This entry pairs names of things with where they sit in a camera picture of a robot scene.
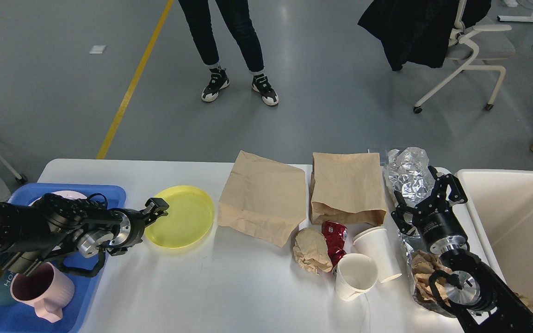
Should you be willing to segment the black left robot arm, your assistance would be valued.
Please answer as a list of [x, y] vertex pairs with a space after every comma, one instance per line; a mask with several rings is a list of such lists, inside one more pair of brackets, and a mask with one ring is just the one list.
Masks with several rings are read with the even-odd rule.
[[0, 202], [0, 269], [29, 276], [55, 261], [63, 273], [93, 278], [107, 255], [122, 255], [140, 244], [146, 227], [168, 209], [158, 197], [137, 211], [110, 209], [95, 194], [69, 199], [51, 192], [32, 206]]

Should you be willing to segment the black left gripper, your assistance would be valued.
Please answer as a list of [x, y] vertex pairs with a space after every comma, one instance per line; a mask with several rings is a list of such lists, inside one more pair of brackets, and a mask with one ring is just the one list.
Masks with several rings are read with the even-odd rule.
[[113, 229], [114, 238], [106, 247], [111, 256], [127, 253], [128, 249], [142, 242], [147, 225], [152, 225], [159, 217], [166, 216], [169, 204], [161, 197], [151, 197], [142, 211], [133, 209], [111, 209], [114, 217], [120, 217], [120, 225]]

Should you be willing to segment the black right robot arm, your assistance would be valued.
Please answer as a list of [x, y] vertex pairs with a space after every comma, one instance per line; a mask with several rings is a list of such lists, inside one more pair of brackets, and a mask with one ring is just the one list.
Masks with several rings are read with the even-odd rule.
[[454, 175], [428, 166], [435, 184], [427, 198], [409, 206], [395, 191], [391, 214], [402, 234], [416, 229], [428, 253], [439, 256], [451, 273], [435, 270], [429, 277], [432, 296], [456, 316], [466, 333], [533, 333], [533, 313], [494, 270], [471, 253], [465, 230], [453, 206], [468, 201]]

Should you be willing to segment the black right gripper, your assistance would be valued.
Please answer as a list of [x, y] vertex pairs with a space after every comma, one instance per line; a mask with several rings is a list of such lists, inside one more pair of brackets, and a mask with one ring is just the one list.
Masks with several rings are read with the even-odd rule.
[[[428, 169], [435, 179], [428, 197], [429, 213], [422, 213], [418, 206], [408, 206], [401, 192], [393, 191], [397, 205], [391, 217], [398, 231], [406, 236], [421, 236], [427, 253], [468, 248], [468, 236], [453, 212], [453, 206], [468, 202], [461, 182], [452, 173], [440, 173], [432, 165]], [[412, 215], [410, 223], [406, 222], [406, 214]]]

